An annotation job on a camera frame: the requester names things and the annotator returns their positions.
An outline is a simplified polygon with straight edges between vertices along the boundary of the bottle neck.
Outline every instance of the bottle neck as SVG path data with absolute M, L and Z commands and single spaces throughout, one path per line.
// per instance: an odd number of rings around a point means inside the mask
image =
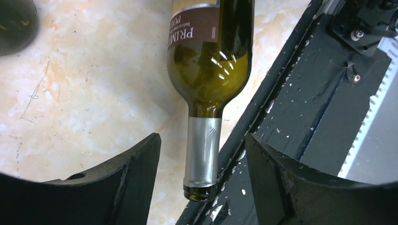
M 187 101 L 189 108 L 189 116 L 201 117 L 201 118 L 221 118 L 226 102 L 227 101 L 225 102 Z
M 205 188 L 216 184 L 221 121 L 220 118 L 188 118 L 185 186 Z

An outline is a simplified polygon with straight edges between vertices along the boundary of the black mechanical part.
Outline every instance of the black mechanical part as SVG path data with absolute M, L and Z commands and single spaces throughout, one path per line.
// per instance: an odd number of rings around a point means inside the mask
M 145 225 L 161 138 L 134 147 L 66 180 L 37 183 L 0 174 L 2 224 Z
M 398 224 L 398 182 L 370 185 L 322 173 L 246 136 L 260 225 Z
M 378 49 L 367 57 L 337 42 L 327 33 L 331 19 L 321 15 L 308 30 L 256 134 L 283 154 L 337 175 L 391 59 Z
M 383 37 L 398 35 L 396 0 L 341 0 L 331 31 L 355 51 L 372 56 Z

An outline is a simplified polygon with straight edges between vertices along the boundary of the wine bottle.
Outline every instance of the wine bottle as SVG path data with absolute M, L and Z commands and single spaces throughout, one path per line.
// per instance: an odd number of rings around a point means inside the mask
M 254 0 L 173 0 L 170 80 L 189 108 L 184 196 L 215 199 L 222 111 L 246 85 Z
M 0 56 L 24 49 L 38 32 L 32 0 L 0 0 Z

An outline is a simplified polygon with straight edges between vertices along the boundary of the white toothed strip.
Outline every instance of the white toothed strip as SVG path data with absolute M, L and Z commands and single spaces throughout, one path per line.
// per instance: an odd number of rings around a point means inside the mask
M 338 177 L 341 178 L 347 177 L 347 174 L 354 163 L 367 132 L 369 131 L 369 128 L 377 115 L 377 111 L 379 110 L 384 97 L 395 78 L 395 75 L 398 73 L 398 44 L 395 43 L 393 39 L 382 38 L 378 48 L 391 58 L 391 63 L 384 75 L 384 78 L 382 79 L 382 83 L 380 84 L 378 91 L 369 99 L 369 111 L 367 112 L 360 130 L 355 137 L 350 150 L 348 151 L 347 157 L 341 166 L 340 172 L 338 173 Z

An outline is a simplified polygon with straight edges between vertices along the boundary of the metal screw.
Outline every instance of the metal screw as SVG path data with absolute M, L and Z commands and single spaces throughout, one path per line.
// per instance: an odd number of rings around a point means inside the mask
M 351 39 L 353 41 L 358 41 L 361 37 L 363 37 L 365 35 L 365 33 L 361 30 L 354 30 L 353 32 L 351 32 Z
M 361 30 L 356 30 L 354 34 L 355 34 L 355 37 L 357 37 L 357 38 L 361 38 L 365 35 L 365 33 Z
M 359 75 L 359 74 L 355 75 L 355 76 L 352 78 L 352 82 L 354 82 L 354 83 L 358 83 L 359 81 L 360 81 L 360 75 Z

